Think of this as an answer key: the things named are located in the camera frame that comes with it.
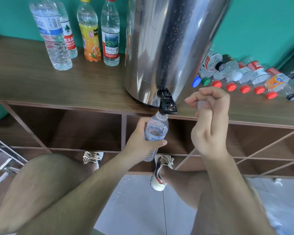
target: person's left hand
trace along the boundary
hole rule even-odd
[[[145,139],[145,123],[149,120],[150,117],[141,117],[139,119],[136,129],[122,151],[123,156],[129,157],[133,161],[133,165],[147,158],[153,150],[167,144],[167,141],[164,139],[158,141],[147,141]]]

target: black bottle cap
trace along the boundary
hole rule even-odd
[[[290,94],[286,97],[289,101],[294,100],[294,94]]]
[[[177,113],[176,104],[168,88],[165,88],[165,87],[159,88],[157,91],[157,96],[160,97],[160,106],[159,106],[160,114],[166,115],[166,114]]]
[[[215,66],[215,69],[219,72],[225,69],[225,63],[224,62],[218,62]]]

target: barcode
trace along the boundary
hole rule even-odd
[[[86,41],[84,38],[83,38],[83,46],[84,46],[84,48],[86,48]]]
[[[58,28],[57,20],[55,18],[52,18],[51,21],[52,21],[53,27],[57,29]]]

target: teal wall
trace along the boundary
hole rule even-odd
[[[60,1],[67,9],[75,42],[82,47],[76,19],[79,0]],[[28,3],[0,0],[0,35],[42,41]],[[91,0],[99,26],[103,3]],[[120,52],[124,53],[127,0],[116,0],[116,5],[121,22]],[[294,44],[294,0],[232,0],[213,43],[214,50],[221,54],[236,58],[251,55],[263,64],[275,65]]]

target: stainless steel water dispenser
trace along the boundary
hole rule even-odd
[[[124,85],[158,107],[157,90],[179,103],[227,11],[229,0],[128,0]]]

